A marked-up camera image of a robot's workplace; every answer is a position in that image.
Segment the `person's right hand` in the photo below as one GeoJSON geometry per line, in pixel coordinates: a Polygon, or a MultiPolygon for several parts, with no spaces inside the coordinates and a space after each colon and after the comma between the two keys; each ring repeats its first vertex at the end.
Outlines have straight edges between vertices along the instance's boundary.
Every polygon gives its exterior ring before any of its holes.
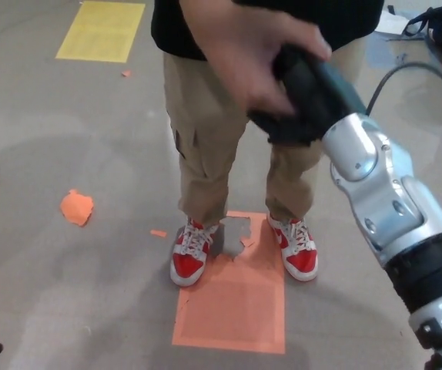
{"type": "Polygon", "coordinates": [[[246,111],[289,116],[294,109],[272,72],[282,45],[299,46],[321,59],[331,48],[319,28],[284,12],[231,1],[181,1],[186,24],[214,73],[246,111]]]}

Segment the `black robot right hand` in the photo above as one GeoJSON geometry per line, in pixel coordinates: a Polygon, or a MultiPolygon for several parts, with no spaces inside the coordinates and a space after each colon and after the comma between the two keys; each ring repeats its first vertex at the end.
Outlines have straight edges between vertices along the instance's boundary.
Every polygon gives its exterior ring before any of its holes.
{"type": "Polygon", "coordinates": [[[341,119],[366,112],[353,85],[328,62],[293,45],[284,45],[273,62],[295,113],[277,118],[251,111],[248,117],[277,145],[309,146],[341,119]]]}

